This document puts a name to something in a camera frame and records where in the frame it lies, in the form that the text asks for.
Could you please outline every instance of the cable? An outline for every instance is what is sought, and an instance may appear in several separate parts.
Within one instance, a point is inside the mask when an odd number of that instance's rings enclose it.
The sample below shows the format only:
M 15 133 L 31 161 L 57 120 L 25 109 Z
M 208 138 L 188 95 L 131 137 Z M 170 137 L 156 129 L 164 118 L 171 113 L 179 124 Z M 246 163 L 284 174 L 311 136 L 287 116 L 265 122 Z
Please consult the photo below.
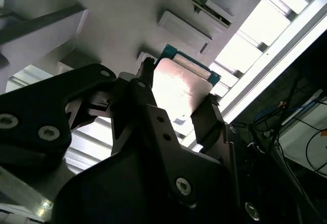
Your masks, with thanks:
M 307 123 L 307 122 L 305 122 L 305 121 L 302 121 L 301 119 L 298 119 L 298 118 L 292 118 L 292 119 L 295 119 L 295 120 L 297 120 L 297 121 L 299 121 L 299 122 L 301 122 L 301 123 L 304 123 L 305 125 L 307 125 L 307 126 L 313 128 L 313 129 L 315 129 L 315 130 L 321 131 L 321 129 L 318 129 L 318 128 L 316 128 L 316 127 L 310 125 L 309 123 Z
M 303 109 L 303 108 L 307 108 L 309 107 L 314 101 L 311 101 L 310 103 L 304 105 L 304 106 L 300 106 L 300 107 L 295 107 L 295 108 L 292 108 L 290 110 L 298 110 L 298 109 Z
M 320 169 L 322 169 L 322 168 L 325 167 L 326 165 L 327 165 L 327 162 L 324 163 L 323 165 L 321 165 L 319 168 L 317 168 L 315 172 L 318 172 Z
M 315 101 L 316 103 L 319 103 L 319 104 L 323 104 L 323 105 L 327 105 L 327 103 L 324 103 L 322 101 Z
M 310 145 L 310 143 L 312 142 L 313 138 L 315 138 L 315 137 L 316 137 L 319 133 L 321 133 L 322 131 L 326 131 L 326 130 L 327 130 L 327 128 L 324 128 L 324 129 L 322 129 L 322 130 L 316 132 L 313 136 L 311 136 L 311 138 L 310 138 L 309 141 L 307 142 L 307 146 L 306 146 L 306 158 L 307 158 L 307 161 L 308 161 L 309 165 L 311 166 L 311 168 L 313 168 L 315 171 L 317 171 L 317 174 L 324 175 L 324 176 L 327 176 L 327 174 L 326 174 L 326 173 L 322 173 L 322 172 L 320 172 L 320 169 L 314 167 L 314 166 L 312 165 L 312 163 L 310 162 L 309 157 L 308 157 L 308 148 L 309 148 L 309 145 Z
M 259 118 L 261 118 L 261 115 L 262 115 L 263 113 L 272 112 L 272 111 L 275 111 L 275 110 L 277 110 L 277 109 L 278 109 L 278 107 L 277 107 L 277 108 L 276 108 L 276 107 L 270 107 L 270 108 L 267 108 L 267 109 L 262 110 L 261 112 L 259 112 L 259 114 L 258 114 L 257 117 L 255 118 L 254 122 L 256 122 Z
M 293 86 L 292 86 L 292 88 L 291 88 L 291 91 L 290 91 L 290 93 L 289 93 L 289 95 L 288 95 L 288 98 L 287 98 L 287 101 L 286 101 L 285 108 L 283 109 L 283 113 L 282 113 L 282 115 L 281 115 L 281 117 L 280 117 L 280 119 L 279 119 L 279 121 L 278 121 L 278 127 L 277 127 L 277 130 L 276 130 L 276 132 L 273 133 L 273 137 L 272 137 L 272 139 L 271 139 L 271 141 L 270 141 L 270 144 L 269 144 L 269 146 L 268 146 L 268 152 L 271 152 L 271 150 L 272 150 L 272 148 L 273 148 L 273 146 L 274 146 L 274 143 L 275 143 L 275 141 L 276 141 L 277 135 L 278 135 L 280 129 L 282 128 L 282 122 L 283 122 L 283 120 L 285 119 L 286 112 L 287 112 L 287 110 L 288 110 L 288 107 L 290 106 L 291 100 L 292 100 L 293 95 L 294 95 L 294 92 L 295 92 L 295 88 L 296 88 L 297 83 L 299 82 L 299 80 L 300 80 L 300 76 L 296 77 L 295 80 L 294 80 L 294 84 L 293 84 Z

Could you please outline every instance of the metal plate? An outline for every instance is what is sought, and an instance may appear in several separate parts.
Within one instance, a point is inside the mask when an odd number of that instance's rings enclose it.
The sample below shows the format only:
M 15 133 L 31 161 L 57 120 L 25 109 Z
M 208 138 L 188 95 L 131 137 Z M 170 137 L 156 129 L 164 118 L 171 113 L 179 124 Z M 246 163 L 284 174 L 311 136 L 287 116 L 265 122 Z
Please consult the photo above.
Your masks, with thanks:
M 167 58 L 154 70 L 154 98 L 171 120 L 189 117 L 212 88 L 205 79 Z

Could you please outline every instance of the screw hole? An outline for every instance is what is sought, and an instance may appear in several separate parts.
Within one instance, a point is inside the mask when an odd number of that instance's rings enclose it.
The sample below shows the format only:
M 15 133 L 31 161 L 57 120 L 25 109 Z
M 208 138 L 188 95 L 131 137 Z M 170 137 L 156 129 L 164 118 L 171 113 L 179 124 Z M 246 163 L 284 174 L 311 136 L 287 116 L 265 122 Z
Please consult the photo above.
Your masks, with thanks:
M 157 117 L 157 119 L 160 123 L 163 123 L 165 121 L 162 117 Z
M 55 135 L 55 132 L 51 129 L 46 129 L 43 133 L 46 136 L 54 136 Z
M 9 125 L 12 124 L 12 120 L 10 118 L 1 118 L 0 123 Z
M 171 141 L 171 140 L 172 140 L 172 138 L 171 138 L 168 134 L 166 134 L 166 133 L 163 134 L 163 138 L 164 138 L 166 141 Z
M 145 84 L 142 83 L 142 82 L 138 82 L 138 85 L 139 85 L 140 87 L 146 87 Z
M 101 74 L 106 76 L 106 77 L 109 77 L 110 76 L 110 73 L 107 72 L 107 71 L 101 71 Z

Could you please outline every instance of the bolt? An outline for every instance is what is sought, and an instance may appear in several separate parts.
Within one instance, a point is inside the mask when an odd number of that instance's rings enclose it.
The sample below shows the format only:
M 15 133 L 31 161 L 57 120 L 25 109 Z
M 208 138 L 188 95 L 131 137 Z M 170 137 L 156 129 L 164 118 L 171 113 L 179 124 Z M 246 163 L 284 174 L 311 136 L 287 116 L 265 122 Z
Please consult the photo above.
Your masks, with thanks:
M 54 126 L 43 126 L 39 129 L 39 137 L 46 141 L 53 141 L 60 136 L 60 131 Z
M 0 114 L 0 129 L 9 129 L 18 125 L 18 118 L 11 114 Z
M 255 221 L 259 221 L 260 220 L 260 215 L 259 212 L 257 211 L 257 209 L 253 206 L 253 204 L 246 202 L 245 203 L 245 210 L 246 212 L 249 214 L 249 216 L 251 216 L 251 218 Z
M 178 188 L 178 190 L 180 191 L 181 194 L 188 196 L 191 193 L 191 185 L 190 183 L 184 179 L 184 178 L 178 178 L 176 180 L 176 186 Z
M 141 87 L 145 87 L 145 84 L 142 83 L 142 82 L 138 82 L 138 85 L 141 86 Z
M 107 71 L 101 71 L 101 74 L 106 76 L 106 77 L 109 77 L 110 76 L 110 73 L 107 72 Z

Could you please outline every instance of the metal beam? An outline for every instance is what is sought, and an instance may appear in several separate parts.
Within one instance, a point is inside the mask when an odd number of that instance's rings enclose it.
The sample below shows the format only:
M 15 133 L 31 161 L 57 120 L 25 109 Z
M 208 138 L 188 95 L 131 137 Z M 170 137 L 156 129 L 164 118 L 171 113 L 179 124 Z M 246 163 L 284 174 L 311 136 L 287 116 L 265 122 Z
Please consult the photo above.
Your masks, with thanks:
M 76 5 L 2 29 L 0 52 L 4 59 L 0 59 L 0 76 L 8 79 L 73 38 L 86 14 L 85 8 Z

